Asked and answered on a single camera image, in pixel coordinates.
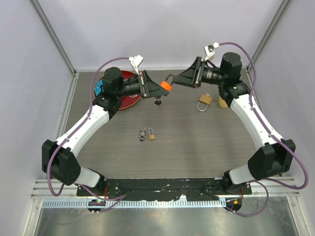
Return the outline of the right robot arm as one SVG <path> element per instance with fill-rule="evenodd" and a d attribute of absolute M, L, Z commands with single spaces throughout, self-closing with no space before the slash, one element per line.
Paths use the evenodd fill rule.
<path fill-rule="evenodd" d="M 249 87 L 240 79 L 242 62 L 237 53 L 228 52 L 219 67 L 209 68 L 201 57 L 184 72 L 173 78 L 175 84 L 198 88 L 202 83 L 217 85 L 220 98 L 237 114 L 249 132 L 256 152 L 247 164 L 226 171 L 222 188 L 234 194 L 240 185 L 288 172 L 295 151 L 293 140 L 285 140 L 276 132 L 250 97 Z"/>

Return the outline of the small brass padlock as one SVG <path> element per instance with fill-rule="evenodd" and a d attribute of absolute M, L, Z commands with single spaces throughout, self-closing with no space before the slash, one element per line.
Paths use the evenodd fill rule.
<path fill-rule="evenodd" d="M 152 140 L 155 140 L 155 135 L 154 135 L 154 131 L 151 127 L 148 128 L 148 136 L 149 136 L 149 140 L 152 141 Z"/>

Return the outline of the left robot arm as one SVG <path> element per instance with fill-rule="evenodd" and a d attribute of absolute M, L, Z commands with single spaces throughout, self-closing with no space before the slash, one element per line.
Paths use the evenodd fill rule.
<path fill-rule="evenodd" d="M 124 79 L 117 67 L 105 70 L 102 87 L 104 91 L 91 98 L 89 109 L 75 125 L 55 141 L 46 140 L 43 143 L 42 170 L 47 175 L 50 188 L 54 178 L 62 186 L 83 185 L 92 195 L 100 196 L 105 189 L 104 176 L 79 165 L 76 157 L 82 147 L 116 114 L 123 97 L 140 95 L 142 98 L 160 99 L 171 90 L 166 81 L 157 84 L 151 80 L 145 70 Z"/>

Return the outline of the panda keychain with keys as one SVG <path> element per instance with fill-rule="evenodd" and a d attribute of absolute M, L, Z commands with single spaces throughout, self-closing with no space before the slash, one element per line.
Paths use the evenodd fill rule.
<path fill-rule="evenodd" d="M 141 128 L 140 129 L 140 132 L 139 132 L 139 140 L 141 142 L 143 142 L 145 140 L 145 137 L 146 137 L 146 130 L 147 128 Z"/>

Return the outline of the orange black padlock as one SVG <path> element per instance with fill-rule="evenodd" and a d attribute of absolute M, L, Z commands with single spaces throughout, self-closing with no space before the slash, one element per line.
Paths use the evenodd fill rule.
<path fill-rule="evenodd" d="M 167 91 L 171 91 L 172 90 L 172 85 L 174 84 L 174 81 L 170 80 L 170 78 L 174 78 L 175 75 L 174 74 L 169 74 L 161 83 L 160 86 L 162 88 L 164 88 Z"/>

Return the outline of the black keys of orange padlock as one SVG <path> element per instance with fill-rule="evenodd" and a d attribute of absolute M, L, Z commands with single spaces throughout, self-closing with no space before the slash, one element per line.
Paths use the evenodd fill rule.
<path fill-rule="evenodd" d="M 161 104 L 162 104 L 162 101 L 161 101 L 161 97 L 160 96 L 157 96 L 155 97 L 155 101 L 154 103 L 160 108 Z"/>

